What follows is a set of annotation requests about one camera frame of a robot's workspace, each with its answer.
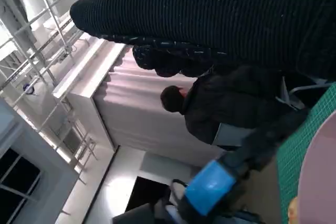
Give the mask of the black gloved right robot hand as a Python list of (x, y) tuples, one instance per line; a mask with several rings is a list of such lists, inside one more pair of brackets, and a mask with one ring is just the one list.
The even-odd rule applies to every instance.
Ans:
[(78, 0), (69, 14), (109, 41), (335, 80), (335, 0)]

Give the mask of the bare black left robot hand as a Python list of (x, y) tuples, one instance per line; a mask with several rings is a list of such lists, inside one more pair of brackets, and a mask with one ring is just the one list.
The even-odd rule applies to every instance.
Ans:
[(233, 152), (209, 162), (188, 184), (174, 206), (158, 203), (154, 223), (262, 223), (257, 214), (235, 210), (252, 170), (268, 165), (281, 144), (306, 120), (309, 109), (294, 110), (253, 130)]

